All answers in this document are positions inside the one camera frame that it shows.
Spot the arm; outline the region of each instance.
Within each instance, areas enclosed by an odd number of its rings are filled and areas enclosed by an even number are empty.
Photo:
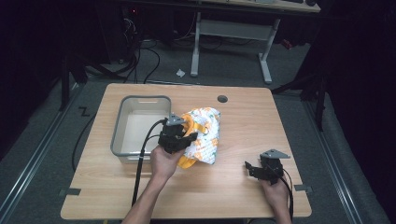
[[[122,223],[149,223],[158,195],[160,195],[168,179],[175,173],[177,162],[183,153],[184,150],[169,154],[161,146],[157,146],[151,151],[151,179]]]
[[[288,198],[288,188],[282,181],[277,181],[276,184],[271,185],[270,181],[259,180],[264,189],[265,198],[271,205],[274,211],[274,216],[277,224],[291,224]]]

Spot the light wood surface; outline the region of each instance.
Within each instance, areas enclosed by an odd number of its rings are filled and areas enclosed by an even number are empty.
[[[202,2],[207,3],[220,3],[220,4],[230,4],[230,5],[238,5],[244,7],[265,7],[279,10],[289,10],[289,11],[298,11],[298,12],[320,12],[320,7],[318,4],[310,7],[305,2],[303,3],[293,3],[287,1],[275,0],[274,3],[264,4],[257,3],[254,0],[202,0]]]
[[[196,162],[177,168],[161,192],[153,218],[271,217],[257,179],[244,162],[260,166],[259,155],[275,148],[291,155],[282,160],[293,185],[302,184],[271,92],[265,88],[110,84],[99,107],[61,216],[65,219],[122,219],[131,207],[136,164],[123,164],[111,153],[120,102],[127,95],[166,95],[178,115],[211,106],[221,113],[219,148],[213,165]],[[218,96],[228,97],[227,103]],[[143,167],[139,193],[150,178]],[[311,207],[304,191],[294,191],[294,215],[307,217]]]

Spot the transparent plastic box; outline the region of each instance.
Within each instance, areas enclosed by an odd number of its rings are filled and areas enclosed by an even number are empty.
[[[160,119],[169,118],[171,100],[167,96],[131,95],[122,99],[113,138],[111,151],[123,163],[136,163],[139,160],[145,138],[152,125]],[[150,136],[159,135],[163,126],[158,124]],[[152,149],[158,145],[159,136],[151,137],[146,143],[144,162],[149,161]]]

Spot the person's left hand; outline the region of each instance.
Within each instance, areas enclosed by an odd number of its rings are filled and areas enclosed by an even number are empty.
[[[185,149],[182,149],[173,154],[167,153],[163,147],[156,146],[151,151],[151,172],[152,178],[160,178],[167,181],[177,168],[177,162],[184,154]]]

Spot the towel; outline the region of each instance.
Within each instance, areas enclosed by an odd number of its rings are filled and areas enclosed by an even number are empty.
[[[215,163],[219,144],[220,112],[212,107],[204,107],[193,109],[181,117],[186,120],[183,124],[185,136],[190,133],[198,133],[198,136],[186,148],[178,166],[187,169],[196,161]]]

